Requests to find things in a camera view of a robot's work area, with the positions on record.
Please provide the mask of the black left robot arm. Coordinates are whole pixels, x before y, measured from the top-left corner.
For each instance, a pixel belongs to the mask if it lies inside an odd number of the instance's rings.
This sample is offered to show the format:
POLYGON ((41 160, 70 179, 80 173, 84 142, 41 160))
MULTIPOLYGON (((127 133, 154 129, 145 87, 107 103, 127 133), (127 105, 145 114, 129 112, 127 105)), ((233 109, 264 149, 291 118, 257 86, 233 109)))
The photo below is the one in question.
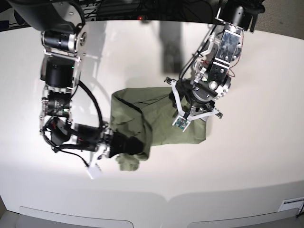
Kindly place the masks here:
POLYGON ((169 98, 177 109, 177 120, 191 122, 211 115, 222 117, 215 101, 230 88, 232 63, 240 58, 240 42, 245 31, 254 32, 259 14, 265 12, 261 0, 221 0, 215 25, 202 47, 192 57, 178 80, 171 85, 169 98))

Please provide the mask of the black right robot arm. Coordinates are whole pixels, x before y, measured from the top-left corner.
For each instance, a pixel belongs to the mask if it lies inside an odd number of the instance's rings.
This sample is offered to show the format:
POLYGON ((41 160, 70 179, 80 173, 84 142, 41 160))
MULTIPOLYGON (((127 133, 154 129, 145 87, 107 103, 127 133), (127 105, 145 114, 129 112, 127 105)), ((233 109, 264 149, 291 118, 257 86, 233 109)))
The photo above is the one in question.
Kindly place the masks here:
POLYGON ((145 158, 143 140, 112 130, 103 120, 99 104, 81 81, 86 56, 88 26, 76 0, 11 0, 13 9, 41 33, 44 58, 40 79, 44 82, 39 132, 53 152, 76 155, 97 152, 101 146, 108 157, 116 155, 145 158), (93 102, 98 126, 72 123, 71 103, 81 88, 93 102))

